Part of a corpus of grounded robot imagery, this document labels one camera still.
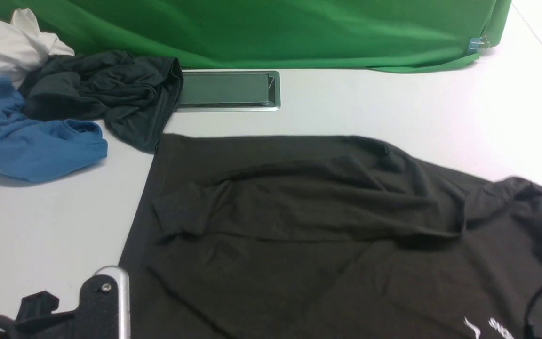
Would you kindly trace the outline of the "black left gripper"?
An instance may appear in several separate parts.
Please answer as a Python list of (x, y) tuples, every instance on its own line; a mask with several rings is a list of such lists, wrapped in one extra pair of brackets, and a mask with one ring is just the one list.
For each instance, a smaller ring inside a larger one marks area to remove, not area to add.
[(80, 310), (57, 312), (59, 298), (48, 291), (22, 298), (16, 318), (0, 315), (0, 339), (79, 339)]

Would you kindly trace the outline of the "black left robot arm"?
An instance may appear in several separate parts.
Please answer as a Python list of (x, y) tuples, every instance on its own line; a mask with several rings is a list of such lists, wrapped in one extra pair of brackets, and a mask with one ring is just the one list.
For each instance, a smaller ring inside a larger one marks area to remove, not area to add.
[(0, 315), (0, 339), (72, 339), (74, 313), (56, 313), (59, 299), (47, 291), (22, 298), (15, 319)]

